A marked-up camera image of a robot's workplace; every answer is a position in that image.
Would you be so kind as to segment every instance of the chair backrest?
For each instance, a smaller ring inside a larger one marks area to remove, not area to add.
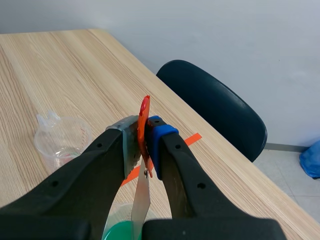
[[[259,156],[266,126],[230,88],[183,60],[166,63],[156,75],[251,162]]]

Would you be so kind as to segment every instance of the green container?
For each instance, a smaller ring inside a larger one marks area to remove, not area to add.
[[[132,228],[133,224],[131,221],[118,222],[108,230],[104,240],[131,240]]]

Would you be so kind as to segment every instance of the blue bag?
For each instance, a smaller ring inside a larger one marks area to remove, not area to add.
[[[320,141],[300,154],[300,165],[307,175],[320,178]]]

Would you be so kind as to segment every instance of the clear plastic cup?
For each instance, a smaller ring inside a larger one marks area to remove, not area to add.
[[[39,128],[34,144],[51,173],[78,157],[91,143],[91,128],[82,119],[59,117],[53,111],[48,112],[47,119],[39,114],[36,118]]]
[[[113,203],[104,227],[102,240],[131,240],[132,222],[131,212],[133,203],[119,204]],[[156,215],[150,210],[146,214],[145,220],[156,219]]]

